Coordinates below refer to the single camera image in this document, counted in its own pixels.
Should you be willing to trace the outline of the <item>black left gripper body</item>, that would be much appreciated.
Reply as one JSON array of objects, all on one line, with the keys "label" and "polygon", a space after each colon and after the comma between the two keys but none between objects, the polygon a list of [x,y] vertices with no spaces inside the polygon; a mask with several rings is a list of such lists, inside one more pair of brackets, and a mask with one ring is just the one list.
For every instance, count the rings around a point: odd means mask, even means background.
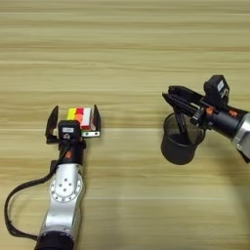
[{"label": "black left gripper body", "polygon": [[86,142],[84,140],[61,140],[59,142],[59,163],[82,165],[85,148]]}]

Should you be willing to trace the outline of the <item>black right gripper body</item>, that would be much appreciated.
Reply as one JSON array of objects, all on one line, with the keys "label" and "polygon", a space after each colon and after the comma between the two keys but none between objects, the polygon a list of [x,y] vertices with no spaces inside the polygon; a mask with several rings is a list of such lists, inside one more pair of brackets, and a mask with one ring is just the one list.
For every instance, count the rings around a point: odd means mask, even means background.
[{"label": "black right gripper body", "polygon": [[246,113],[246,110],[232,106],[218,108],[213,106],[196,107],[193,105],[190,122],[203,130],[214,130],[232,139]]}]

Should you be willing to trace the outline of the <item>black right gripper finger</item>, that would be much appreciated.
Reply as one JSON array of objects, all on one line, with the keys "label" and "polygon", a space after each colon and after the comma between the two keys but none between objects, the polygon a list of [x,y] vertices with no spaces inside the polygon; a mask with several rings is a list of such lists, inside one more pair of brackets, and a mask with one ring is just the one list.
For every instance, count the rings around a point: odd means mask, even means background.
[{"label": "black right gripper finger", "polygon": [[193,104],[199,104],[200,100],[203,98],[202,95],[184,86],[170,86],[168,93],[172,95],[177,95],[185,99],[187,102]]},{"label": "black right gripper finger", "polygon": [[184,113],[191,119],[199,119],[199,108],[193,103],[187,102],[185,99],[172,94],[162,94],[165,101],[175,110]]}]

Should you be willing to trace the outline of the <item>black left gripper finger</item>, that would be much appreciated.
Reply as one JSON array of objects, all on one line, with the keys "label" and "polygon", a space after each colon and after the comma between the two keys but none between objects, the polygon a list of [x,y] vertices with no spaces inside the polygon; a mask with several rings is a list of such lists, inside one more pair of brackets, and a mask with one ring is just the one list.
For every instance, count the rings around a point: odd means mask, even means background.
[{"label": "black left gripper finger", "polygon": [[45,132],[47,144],[56,144],[59,141],[58,138],[54,135],[54,130],[56,129],[58,124],[58,116],[59,116],[59,107],[56,105],[52,110],[47,121],[46,132]]},{"label": "black left gripper finger", "polygon": [[95,126],[95,130],[100,132],[101,131],[101,116],[98,110],[98,107],[94,105],[94,117],[93,117],[93,125]]}]

